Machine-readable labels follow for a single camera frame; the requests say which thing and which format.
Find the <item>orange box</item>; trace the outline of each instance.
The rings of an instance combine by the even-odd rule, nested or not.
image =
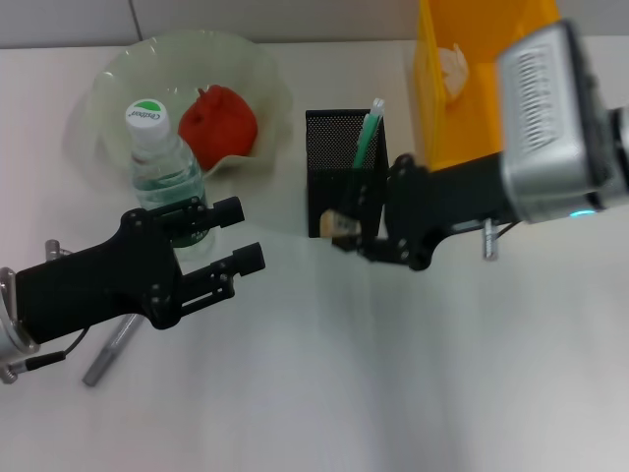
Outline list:
[[[502,150],[495,60],[557,20],[554,0],[420,0],[415,87],[430,170]],[[452,50],[454,44],[470,76],[461,95],[446,103],[437,49]]]

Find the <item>white wall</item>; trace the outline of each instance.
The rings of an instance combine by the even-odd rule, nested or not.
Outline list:
[[[409,39],[419,0],[134,0],[143,35],[228,30],[260,42]]]
[[[0,0],[0,47],[136,40],[128,0]]]
[[[556,0],[561,15],[587,35],[629,34],[628,0]]]
[[[141,34],[229,30],[254,41],[408,39],[419,0],[133,0]],[[557,0],[584,34],[629,34],[629,0]],[[128,44],[129,0],[0,0],[0,47]]]

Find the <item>table surface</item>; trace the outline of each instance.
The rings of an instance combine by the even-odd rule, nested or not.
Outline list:
[[[629,103],[629,37],[587,44],[607,105]],[[292,135],[272,175],[208,182],[247,221],[207,261],[260,241],[267,269],[173,329],[143,325],[98,388],[81,377],[117,321],[0,387],[0,469],[626,470],[629,208],[519,226],[495,264],[479,234],[423,273],[341,254],[306,237],[304,113],[380,96],[390,158],[416,148],[413,43],[265,48],[294,94]],[[100,243],[136,205],[82,112],[119,51],[0,51],[2,266],[39,264],[49,238]]]

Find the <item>metal screw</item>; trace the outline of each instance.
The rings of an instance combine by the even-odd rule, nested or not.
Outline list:
[[[47,261],[54,261],[55,259],[59,259],[62,256],[70,256],[72,254],[72,252],[68,251],[67,249],[61,249],[61,247],[59,246],[59,241],[57,241],[56,239],[49,239],[48,241],[46,241],[44,247],[46,250]]]
[[[491,218],[484,222],[483,226],[483,259],[486,261],[498,260],[498,228]]]
[[[18,375],[13,372],[10,365],[0,367],[0,380],[3,384],[14,384],[18,379]]]

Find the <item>water bottle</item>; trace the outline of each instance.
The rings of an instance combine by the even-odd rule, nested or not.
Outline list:
[[[126,121],[133,141],[133,187],[142,208],[164,207],[192,197],[207,205],[199,163],[190,147],[172,131],[164,105],[157,100],[138,100],[127,108]],[[207,246],[212,236],[207,233],[173,240],[173,247],[198,247],[201,240]],[[178,251],[177,255],[189,253]]]

